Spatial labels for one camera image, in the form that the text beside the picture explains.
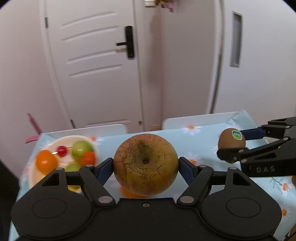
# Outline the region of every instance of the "green apple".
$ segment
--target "green apple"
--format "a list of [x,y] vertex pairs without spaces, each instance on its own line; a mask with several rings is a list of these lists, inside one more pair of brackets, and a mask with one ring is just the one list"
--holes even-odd
[[77,172],[81,168],[78,163],[71,163],[69,166],[65,168],[65,172]]
[[87,141],[77,141],[72,147],[72,157],[76,162],[80,162],[83,154],[87,151],[94,151],[94,148]]
[[[78,163],[71,163],[69,166],[65,168],[65,172],[77,172],[80,168],[81,166]],[[74,190],[77,190],[78,188],[80,188],[80,186],[75,186],[75,185],[68,185],[68,187]]]

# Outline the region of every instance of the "table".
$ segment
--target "table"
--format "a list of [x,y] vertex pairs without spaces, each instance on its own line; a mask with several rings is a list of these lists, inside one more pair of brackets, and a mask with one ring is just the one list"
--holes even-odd
[[[220,133],[224,129],[231,127],[243,130],[254,128],[256,125],[246,112],[242,112],[224,123],[146,133],[153,133],[165,138],[173,145],[179,157],[184,156],[195,165],[205,164],[211,166],[215,171],[226,171],[229,167],[237,167],[240,169],[239,162],[229,164],[218,159],[216,155]],[[119,145],[133,135],[135,134],[97,137],[95,144],[99,149],[100,162],[108,157],[113,157]],[[40,140],[37,142],[28,161],[28,165],[22,174],[18,199],[29,190],[27,181],[28,169],[34,161],[35,155],[43,147],[54,140],[55,138],[47,134],[42,134]],[[248,148],[255,148],[264,144],[266,144],[266,141],[263,139],[247,141]],[[282,209],[282,220],[274,235],[276,239],[281,240],[296,223],[296,190],[295,186],[292,184],[291,177],[252,178],[252,180],[273,197]],[[120,191],[120,184],[117,182],[114,175],[110,177],[104,187],[116,201],[118,201],[119,198],[124,197],[123,193]],[[186,182],[178,173],[178,176],[171,187],[163,193],[150,198],[173,197],[174,200],[176,200],[187,187]],[[223,186],[213,186],[211,193],[221,189],[223,189]],[[12,225],[9,241],[13,241],[17,237],[17,232]]]

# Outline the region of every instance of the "wall switch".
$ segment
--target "wall switch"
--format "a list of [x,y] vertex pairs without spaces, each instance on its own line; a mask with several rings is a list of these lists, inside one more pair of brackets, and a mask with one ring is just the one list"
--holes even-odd
[[144,0],[145,7],[156,7],[155,0]]

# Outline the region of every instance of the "white chair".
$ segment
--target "white chair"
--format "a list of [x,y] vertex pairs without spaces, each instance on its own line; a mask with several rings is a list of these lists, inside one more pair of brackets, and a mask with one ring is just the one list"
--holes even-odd
[[239,112],[227,112],[207,115],[194,115],[185,117],[169,118],[163,121],[163,130],[178,129],[187,126],[204,126],[223,123]]
[[81,128],[81,129],[50,132],[47,134],[54,138],[61,138],[61,137],[70,136],[70,135],[81,135],[81,136],[92,138],[92,137],[123,135],[127,133],[128,133],[128,129],[125,125],[115,124],[115,125],[107,125],[107,126],[94,126],[94,127]]

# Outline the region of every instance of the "pink object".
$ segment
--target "pink object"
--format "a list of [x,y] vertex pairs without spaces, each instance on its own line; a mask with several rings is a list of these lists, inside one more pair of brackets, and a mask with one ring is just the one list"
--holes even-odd
[[37,132],[38,136],[31,136],[25,140],[25,144],[33,142],[33,141],[38,141],[39,135],[42,133],[42,130],[40,129],[39,125],[37,124],[35,118],[30,114],[27,113],[29,117],[29,121],[31,122],[32,126],[34,127],[35,131]]
[[162,8],[168,8],[170,12],[174,12],[175,0],[171,0],[168,3],[162,3]]
[[38,141],[39,139],[39,136],[32,136],[32,137],[29,137],[25,140],[25,144],[27,143],[30,143],[30,142],[33,142],[33,141]]
[[40,135],[42,133],[42,130],[40,129],[39,125],[37,124],[35,118],[30,114],[27,113],[29,120],[32,124],[32,126],[34,127],[35,131],[37,132],[38,135]]

